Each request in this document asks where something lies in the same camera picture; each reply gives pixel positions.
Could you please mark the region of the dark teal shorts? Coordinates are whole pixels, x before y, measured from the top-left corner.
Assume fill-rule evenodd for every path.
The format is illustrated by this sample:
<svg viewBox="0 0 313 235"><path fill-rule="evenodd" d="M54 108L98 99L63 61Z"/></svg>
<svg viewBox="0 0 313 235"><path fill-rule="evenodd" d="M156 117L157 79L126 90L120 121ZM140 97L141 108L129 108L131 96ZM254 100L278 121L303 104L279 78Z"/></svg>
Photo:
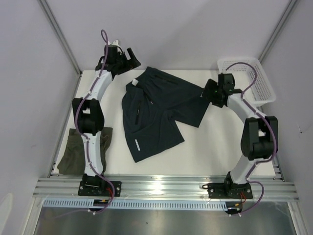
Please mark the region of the dark teal shorts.
<svg viewBox="0 0 313 235"><path fill-rule="evenodd" d="M184 142L177 122L200 126L209 106L202 92L200 86L151 67L126 85L123 127L136 163Z"/></svg>

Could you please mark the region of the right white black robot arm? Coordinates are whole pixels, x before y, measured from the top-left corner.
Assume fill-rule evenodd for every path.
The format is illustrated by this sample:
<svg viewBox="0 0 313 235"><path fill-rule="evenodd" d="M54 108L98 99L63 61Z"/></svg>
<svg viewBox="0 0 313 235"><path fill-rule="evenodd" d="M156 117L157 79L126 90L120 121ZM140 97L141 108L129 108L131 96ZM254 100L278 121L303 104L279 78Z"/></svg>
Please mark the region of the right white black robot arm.
<svg viewBox="0 0 313 235"><path fill-rule="evenodd" d="M218 75L209 79L202 96L217 107L228 107L244 124L240 147L242 155L236 166L227 173L223 183L209 183L208 192L235 197L250 189L248 181L258 165L267 163L278 150L278 119L257 111L244 99L243 91L235 88L234 76Z"/></svg>

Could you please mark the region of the olive green shorts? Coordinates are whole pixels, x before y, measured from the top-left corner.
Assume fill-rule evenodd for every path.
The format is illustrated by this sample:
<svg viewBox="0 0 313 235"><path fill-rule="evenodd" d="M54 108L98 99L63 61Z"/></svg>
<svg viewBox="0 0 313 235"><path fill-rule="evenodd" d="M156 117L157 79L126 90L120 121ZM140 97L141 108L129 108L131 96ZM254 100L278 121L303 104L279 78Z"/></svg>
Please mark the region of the olive green shorts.
<svg viewBox="0 0 313 235"><path fill-rule="evenodd" d="M106 171L106 151L112 141L113 128L104 127L100 136L100 153L103 171ZM57 166L63 175L83 175L85 171L85 153L81 135L76 129L70 129L65 152Z"/></svg>

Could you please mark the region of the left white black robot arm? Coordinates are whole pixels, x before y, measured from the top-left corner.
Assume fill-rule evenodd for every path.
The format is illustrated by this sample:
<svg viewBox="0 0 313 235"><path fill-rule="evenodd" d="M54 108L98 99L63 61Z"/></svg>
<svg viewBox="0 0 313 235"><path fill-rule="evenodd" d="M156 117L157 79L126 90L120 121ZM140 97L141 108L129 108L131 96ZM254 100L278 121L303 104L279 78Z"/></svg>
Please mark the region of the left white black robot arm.
<svg viewBox="0 0 313 235"><path fill-rule="evenodd" d="M100 151L100 137L105 124L101 99L115 76L141 65L130 47L126 52L117 45L105 46L105 55L95 68L95 76L86 95L72 101L74 124L82 137L85 154L85 170L80 189L89 189L96 196L106 191L107 184L102 176L104 168Z"/></svg>

